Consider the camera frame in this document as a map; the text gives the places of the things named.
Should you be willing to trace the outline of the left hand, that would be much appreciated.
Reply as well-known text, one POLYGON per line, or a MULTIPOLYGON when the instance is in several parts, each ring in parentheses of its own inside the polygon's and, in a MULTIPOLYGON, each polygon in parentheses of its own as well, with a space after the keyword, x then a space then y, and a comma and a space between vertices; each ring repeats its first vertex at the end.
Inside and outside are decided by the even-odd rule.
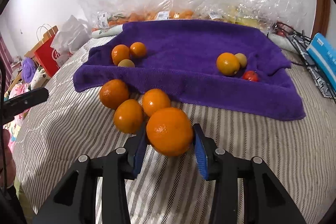
POLYGON ((3 189, 5 186, 5 177, 7 178, 7 187, 11 187, 14 184, 15 176, 16 176, 16 165, 13 159, 13 154, 9 147, 10 142, 10 133, 7 129, 3 129, 3 141, 4 141, 4 153, 5 160, 3 161, 3 152, 1 149, 1 188, 3 189))

